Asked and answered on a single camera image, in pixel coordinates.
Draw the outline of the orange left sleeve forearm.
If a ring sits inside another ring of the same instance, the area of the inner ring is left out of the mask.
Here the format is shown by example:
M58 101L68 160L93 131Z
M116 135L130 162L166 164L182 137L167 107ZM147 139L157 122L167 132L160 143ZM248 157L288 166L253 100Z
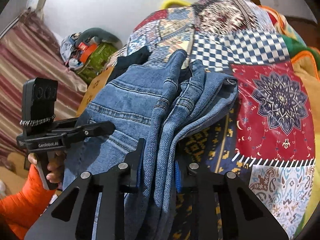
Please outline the orange left sleeve forearm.
M54 194L55 190L43 188L37 168L31 165L21 191L1 200L1 227L5 226L10 231L9 236L1 231L1 239L24 239Z

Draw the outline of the person's left hand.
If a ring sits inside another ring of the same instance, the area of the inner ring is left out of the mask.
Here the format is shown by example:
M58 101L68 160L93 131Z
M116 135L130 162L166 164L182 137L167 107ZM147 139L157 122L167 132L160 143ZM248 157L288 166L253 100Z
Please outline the person's left hand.
M65 159L65 152L57 151L55 152L53 159L49 161L49 164L47 165L49 173L46 175L46 178L51 183L60 183L63 180Z

